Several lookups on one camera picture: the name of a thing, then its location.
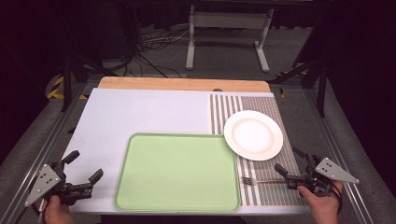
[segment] metal bracket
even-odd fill
[[[329,177],[332,180],[341,180],[345,182],[350,182],[354,184],[359,184],[359,179],[355,178],[353,175],[350,175],[343,168],[339,167],[329,158],[323,159],[320,164],[315,168],[317,173]]]
[[[59,183],[61,178],[56,175],[56,173],[50,168],[49,165],[44,164],[40,173],[38,174],[37,181],[32,188],[24,206],[29,207],[37,199],[47,193],[55,185]]]

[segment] dark background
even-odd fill
[[[73,34],[70,46],[98,63],[106,57],[122,57],[128,43],[117,40],[131,37],[131,30],[122,26],[119,8],[109,7],[106,1],[101,7],[92,5],[93,1],[68,1],[59,8],[51,4],[44,7],[43,3],[46,1],[7,0],[0,6],[0,162],[47,104],[46,86],[58,73],[66,53],[65,37],[59,36],[60,27],[54,25],[57,21],[47,9],[64,13],[69,34]],[[346,0],[336,5],[319,21],[320,28],[307,43],[301,61],[315,59],[326,50],[329,80],[336,97],[373,165],[396,195],[392,174],[396,159],[396,77],[391,69],[396,59],[396,34],[392,3]],[[87,8],[96,9],[91,14],[83,13]],[[137,16],[142,25],[166,29],[185,22],[186,13],[185,6],[144,6]],[[113,23],[96,20],[103,17]],[[276,10],[273,25],[314,26],[317,18],[315,13],[280,9]],[[103,43],[98,39],[101,28],[115,41]]]

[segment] white table surface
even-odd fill
[[[208,133],[209,93],[273,97],[269,92],[94,89],[64,153],[66,156],[78,150],[80,156],[66,164],[64,172],[67,182],[74,185],[87,183],[88,178],[100,168],[104,176],[94,186],[92,197],[77,201],[71,210],[94,214],[132,214],[119,211],[114,206],[114,195],[129,138],[134,133]],[[307,206],[241,206],[235,213],[217,215],[308,212]]]

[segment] green tray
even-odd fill
[[[123,211],[235,211],[240,205],[235,154],[223,135],[134,134],[115,205]]]

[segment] aluminum rail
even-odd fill
[[[332,131],[329,128],[329,125],[326,121],[325,118],[323,118],[318,110],[317,110],[317,105],[316,105],[316,97],[312,91],[312,89],[305,89],[304,90],[305,97],[307,98],[312,111],[315,114],[315,118],[318,121],[318,124],[320,125],[321,130],[323,131],[323,134],[326,137],[327,143],[329,144],[330,147],[330,153],[332,158],[338,163],[338,165],[349,172],[347,168],[347,164],[343,159],[343,156],[341,154],[340,148],[337,146],[335,139],[332,135]],[[349,200],[352,202],[352,206],[355,209],[355,213],[358,216],[359,222],[360,223],[374,223],[370,213],[364,204],[363,198],[361,197],[361,194],[359,193],[358,187],[354,184],[350,183],[344,183],[344,188],[345,191],[349,197]]]
[[[6,212],[3,214],[3,217],[0,219],[0,223],[2,224],[14,224],[17,221],[18,216],[24,210],[24,202],[28,196],[29,186],[31,185],[35,174],[41,169],[41,167],[47,162],[50,153],[52,152],[55,144],[58,141],[59,133],[64,126],[65,122],[69,118],[71,112],[73,111],[73,107],[76,105],[79,96],[84,91],[85,84],[84,83],[77,83],[76,87],[73,91],[72,101],[67,107],[67,109],[60,114],[57,118],[51,132],[49,133],[49,137],[47,138],[46,142],[44,143],[43,147],[40,149],[38,155],[35,158],[32,166],[26,173],[24,179],[18,191],[16,192],[14,198],[12,199],[11,203],[9,204]]]

